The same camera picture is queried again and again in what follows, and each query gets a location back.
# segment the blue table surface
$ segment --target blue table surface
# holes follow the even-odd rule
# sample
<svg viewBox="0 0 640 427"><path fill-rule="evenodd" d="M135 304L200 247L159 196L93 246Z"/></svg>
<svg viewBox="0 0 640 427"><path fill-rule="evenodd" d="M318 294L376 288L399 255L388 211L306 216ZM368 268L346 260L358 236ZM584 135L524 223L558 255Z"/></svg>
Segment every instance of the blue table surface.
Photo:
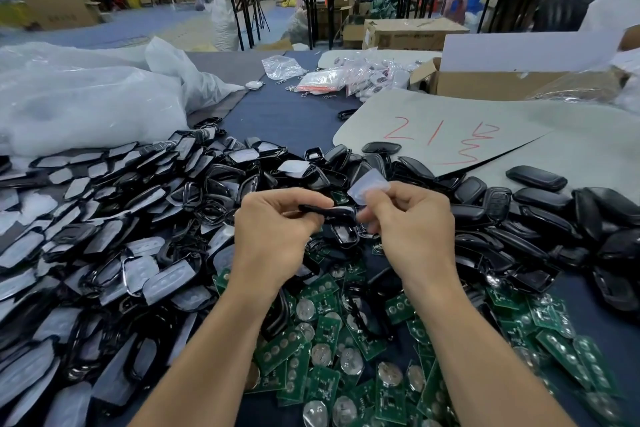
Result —
<svg viewBox="0 0 640 427"><path fill-rule="evenodd" d="M320 54L315 51L289 51L287 56L313 71ZM262 140L289 147L298 155L306 149L321 147L330 149L332 138L340 128L337 113L359 106L357 99L345 97L322 99L309 94L301 98L300 93L286 91L287 84L276 85L264 76L265 85L258 91L250 91L221 124L230 135L238 139L260 137ZM367 267L373 275L388 266L383 257L369 255ZM551 291L566 301L572 324L579 335L593 337L608 361L610 368L625 396L620 401L627 420L635 424L640 421L640 328L620 320L596 302L586 280L581 276L563 274L556 279ZM395 362L403 371L409 361L418 360L412 348L413 340L405 326L398 330L398 338L376 358L376 361ZM598 423L588 415L580 402L572 395L577 387L567 376L557 370L549 375L560 390L558 400L580 427L597 427ZM361 381L373 378L368 366ZM105 425L124 426L140 406L141 399L129 411ZM245 395L237 416L238 427L293 427L302 426L302 407L278 408L275 393Z"/></svg>

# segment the pile of circuit boards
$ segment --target pile of circuit boards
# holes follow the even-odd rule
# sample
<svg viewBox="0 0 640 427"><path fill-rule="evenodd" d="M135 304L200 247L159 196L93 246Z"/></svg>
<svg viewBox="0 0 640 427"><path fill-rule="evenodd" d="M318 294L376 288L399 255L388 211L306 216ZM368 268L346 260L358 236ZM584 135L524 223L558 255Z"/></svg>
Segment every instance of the pile of circuit boards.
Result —
<svg viewBox="0 0 640 427"><path fill-rule="evenodd" d="M584 273L637 322L640 208L606 188L525 165L516 193L436 178L401 147L372 142L297 156L226 135L210 119L166 142L70 151L25 170L0 162L0 415L6 427L94 425L153 388L224 293L234 214L249 192L330 196L303 264L261 327L246 393L275 392L312 427L457 425L427 331L349 194L370 172L446 194L469 300L544 381L559 366L602 425L625 425L596 344L547 293ZM392 155L398 155L392 161ZM302 172L279 169L304 162ZM313 209L301 207L301 211Z"/></svg>

